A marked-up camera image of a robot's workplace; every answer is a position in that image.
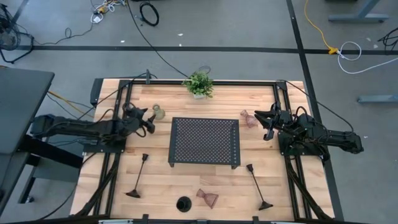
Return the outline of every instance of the concrete floor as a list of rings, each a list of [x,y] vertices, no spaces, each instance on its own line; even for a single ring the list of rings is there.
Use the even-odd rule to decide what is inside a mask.
[[[22,0],[3,0],[14,14]],[[377,39],[396,28],[398,3],[381,1],[374,12],[388,13],[391,19],[383,24],[332,24],[327,15],[355,12],[364,1],[332,2],[310,0],[308,15],[323,29],[329,44],[340,47],[355,41],[363,49],[382,50]],[[278,47],[297,48],[285,1],[278,0],[164,0],[152,2],[160,13],[157,27],[143,25],[143,33],[154,46],[212,46],[212,47]],[[320,34],[305,20],[305,0],[294,0],[298,26],[306,49],[325,49]],[[132,3],[137,14],[138,3]],[[39,42],[63,37],[66,27],[74,34],[90,27],[89,0],[30,0],[18,23]],[[83,37],[59,43],[64,46],[147,46],[131,21],[128,9],[116,7],[115,12],[94,25]],[[8,52],[13,57],[22,51]],[[172,65],[192,73],[202,65],[212,68],[214,79],[245,80],[304,80],[298,54],[252,52],[161,52]],[[361,70],[394,57],[366,55],[355,63],[343,62],[347,70]],[[393,94],[398,90],[395,71],[398,62],[359,74],[348,75],[337,64],[336,55],[307,54],[317,98],[346,118],[363,137],[365,151],[358,155],[331,148],[331,161],[346,221],[365,223],[395,223],[398,195],[398,133],[394,116],[397,105],[359,105],[359,95]],[[89,103],[94,78],[125,77],[149,69],[159,78],[181,78],[153,52],[140,51],[79,51],[36,50],[15,65],[16,68],[45,70],[55,73],[51,90],[62,96]],[[324,124],[329,129],[349,130],[349,127],[320,108]],[[39,114],[53,113],[69,116],[54,102],[45,99]],[[16,205],[12,197],[0,222],[34,220],[60,205],[74,183],[38,180],[32,191],[34,204]],[[68,215],[72,201],[53,217]],[[27,212],[14,212],[13,208]]]

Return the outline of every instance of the desk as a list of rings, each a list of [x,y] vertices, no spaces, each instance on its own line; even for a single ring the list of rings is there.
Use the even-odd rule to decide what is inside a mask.
[[[53,78],[52,72],[0,68],[0,191],[4,194],[0,215],[26,164],[36,167],[40,157],[46,157],[75,168],[81,166],[81,157],[26,135]],[[34,180],[29,179],[20,203],[26,201],[33,185]]]
[[[144,80],[134,81],[131,102],[137,107],[148,108],[145,119],[152,115],[155,103],[165,110],[166,116],[160,121],[155,120],[154,134],[148,134],[146,138],[135,134],[128,137],[119,165],[111,218],[142,218],[143,214],[149,214],[150,219],[252,220],[253,216],[258,216],[260,220],[293,220],[285,161],[279,152],[277,133],[273,140],[264,141],[266,130],[260,125],[248,128],[240,115],[242,110],[249,114],[254,110],[269,110],[275,102],[275,94],[281,96],[282,90],[266,85],[270,82],[215,81],[213,98],[194,100],[184,86],[175,82],[180,81],[154,80],[150,85],[145,85]],[[302,82],[294,84],[304,89]],[[118,85],[119,79],[104,79],[99,100],[116,90]],[[292,86],[287,86],[287,89],[291,108],[303,106],[310,111],[303,93]],[[279,98],[284,105],[285,98]],[[116,95],[113,95],[99,104],[95,119],[113,108],[115,100]],[[230,166],[176,164],[171,168],[167,158],[173,117],[238,119],[241,166],[232,170]],[[137,188],[141,195],[138,199],[124,193],[134,188],[142,153],[149,154],[149,158]],[[103,154],[93,156],[81,169],[71,214],[78,212],[97,188],[103,157]],[[315,156],[302,156],[301,160],[308,191],[325,213],[333,217],[321,160]],[[274,207],[258,211],[261,199],[245,167],[247,164],[253,164],[264,199]],[[220,195],[214,209],[196,197],[199,188]],[[296,192],[300,214],[304,217],[300,193]],[[187,213],[175,208],[181,196],[192,200],[192,208]],[[106,198],[102,197],[100,213],[104,213]]]

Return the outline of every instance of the white pot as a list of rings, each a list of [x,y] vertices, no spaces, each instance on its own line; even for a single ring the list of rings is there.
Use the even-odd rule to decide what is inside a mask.
[[[194,94],[194,95],[193,95],[193,98],[194,98],[194,99],[202,99],[202,98],[204,98],[204,97],[206,97],[206,95],[204,95],[204,94]]]

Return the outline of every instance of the wooden tabletop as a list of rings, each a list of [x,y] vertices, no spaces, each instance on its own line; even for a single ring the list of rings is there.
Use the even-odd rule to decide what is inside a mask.
[[[116,90],[118,83],[118,79],[105,79],[99,99]],[[293,84],[304,90],[302,82]],[[298,106],[310,111],[303,93],[290,85],[288,93],[293,112]],[[253,216],[258,216],[260,220],[293,220],[285,162],[279,152],[277,134],[274,139],[264,141],[262,138],[267,130],[261,125],[248,128],[240,115],[242,110],[247,110],[249,114],[253,114],[254,110],[269,110],[275,101],[272,88],[217,85],[214,86],[213,96],[195,100],[181,85],[133,85],[131,101],[137,107],[148,108],[145,119],[152,115],[155,103],[165,110],[166,115],[160,121],[155,120],[154,134],[148,134],[146,138],[135,134],[128,137],[118,170],[112,218],[142,218],[143,214],[149,214],[150,219],[252,220]],[[95,119],[113,108],[115,100],[116,95],[113,95],[99,104]],[[238,119],[241,166],[232,170],[231,166],[222,165],[176,164],[171,168],[167,159],[173,117]],[[124,193],[134,188],[143,153],[149,154],[149,158],[137,187],[141,198],[128,197]],[[71,214],[79,211],[96,190],[102,163],[103,154],[97,154],[81,169]],[[245,167],[247,164],[253,164],[264,200],[273,204],[272,208],[258,211],[261,199]],[[302,165],[308,191],[324,212],[333,217],[321,160],[316,156],[302,156]],[[202,198],[196,197],[198,189],[219,195],[214,209],[210,209]],[[303,216],[302,199],[296,191]],[[176,209],[175,204],[181,196],[191,199],[189,212],[182,213]],[[104,212],[105,199],[103,197],[101,213]]]

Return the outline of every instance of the black cup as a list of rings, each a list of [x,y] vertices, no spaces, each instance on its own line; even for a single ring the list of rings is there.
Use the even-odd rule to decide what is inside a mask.
[[[177,209],[180,212],[187,212],[191,209],[192,206],[192,202],[191,199],[189,199],[188,197],[180,197],[180,199],[177,201]]]

